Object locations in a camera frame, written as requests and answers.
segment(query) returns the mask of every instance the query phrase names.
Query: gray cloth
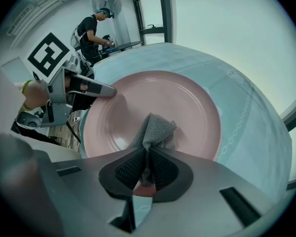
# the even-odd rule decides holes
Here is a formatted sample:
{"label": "gray cloth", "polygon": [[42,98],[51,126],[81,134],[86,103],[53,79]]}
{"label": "gray cloth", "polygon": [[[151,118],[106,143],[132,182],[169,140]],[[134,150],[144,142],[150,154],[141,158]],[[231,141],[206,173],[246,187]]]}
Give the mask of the gray cloth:
{"label": "gray cloth", "polygon": [[175,149],[173,131],[177,128],[174,121],[169,122],[165,118],[149,113],[145,118],[142,127],[129,145],[131,147],[144,146],[146,149],[146,168],[142,174],[140,182],[142,185],[150,186],[154,184],[151,171],[149,169],[149,148],[160,146]]}

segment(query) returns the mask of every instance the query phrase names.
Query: window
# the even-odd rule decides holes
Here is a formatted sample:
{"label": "window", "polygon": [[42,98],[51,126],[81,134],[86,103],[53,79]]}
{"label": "window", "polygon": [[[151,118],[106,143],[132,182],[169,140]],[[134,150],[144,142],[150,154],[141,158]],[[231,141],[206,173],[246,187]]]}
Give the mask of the window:
{"label": "window", "polygon": [[170,0],[134,0],[142,45],[172,42]]}

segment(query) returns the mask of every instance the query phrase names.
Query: window frame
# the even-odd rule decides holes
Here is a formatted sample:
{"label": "window frame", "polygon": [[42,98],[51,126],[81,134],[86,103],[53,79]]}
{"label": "window frame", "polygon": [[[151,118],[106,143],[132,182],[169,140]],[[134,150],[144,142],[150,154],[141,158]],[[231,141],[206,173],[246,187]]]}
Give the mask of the window frame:
{"label": "window frame", "polygon": [[160,0],[161,2],[161,12],[162,12],[162,21],[163,21],[163,27],[154,27],[149,29],[144,29],[143,25],[143,18],[140,10],[139,5],[140,0],[133,0],[134,7],[135,7],[135,13],[137,18],[137,24],[138,24],[138,30],[140,35],[140,40],[142,42],[142,45],[145,45],[145,34],[164,34],[164,42],[172,43],[172,11],[171,11],[171,4],[170,0]]}

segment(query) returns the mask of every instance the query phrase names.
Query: human hand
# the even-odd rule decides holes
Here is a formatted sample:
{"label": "human hand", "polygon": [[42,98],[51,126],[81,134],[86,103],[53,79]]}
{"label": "human hand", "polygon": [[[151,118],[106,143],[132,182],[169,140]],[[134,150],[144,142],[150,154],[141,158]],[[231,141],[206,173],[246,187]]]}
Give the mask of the human hand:
{"label": "human hand", "polygon": [[[71,81],[71,77],[65,77],[65,91],[66,91],[66,92],[69,90],[69,87],[70,87],[70,81]],[[81,91],[86,91],[86,90],[88,90],[88,85],[81,84],[81,85],[80,85],[80,90],[81,90]]]}
{"label": "human hand", "polygon": [[113,41],[110,41],[108,44],[109,44],[109,47],[111,47],[111,48],[115,47],[115,44]]}
{"label": "human hand", "polygon": [[[69,90],[71,77],[65,77],[65,91]],[[20,89],[22,84],[17,83],[16,86]],[[88,85],[82,84],[81,91],[88,90]],[[33,80],[27,84],[23,90],[23,95],[26,97],[24,106],[28,109],[45,106],[49,96],[46,89],[46,83],[42,80]]]}

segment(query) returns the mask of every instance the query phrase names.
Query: black strap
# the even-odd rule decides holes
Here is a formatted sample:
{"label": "black strap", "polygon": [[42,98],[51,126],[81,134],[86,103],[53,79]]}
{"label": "black strap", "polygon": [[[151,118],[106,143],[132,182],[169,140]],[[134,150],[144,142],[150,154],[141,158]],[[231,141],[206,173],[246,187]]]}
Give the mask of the black strap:
{"label": "black strap", "polygon": [[23,128],[19,126],[16,122],[13,123],[11,130],[23,136],[30,137],[32,139],[36,139],[43,142],[52,143],[59,146],[59,143],[56,142],[55,140],[50,139],[47,136],[40,134],[35,130],[29,130],[29,129]]}
{"label": "black strap", "polygon": [[33,71],[33,76],[34,76],[34,79],[35,80],[39,80],[39,77],[38,77],[38,75]]}

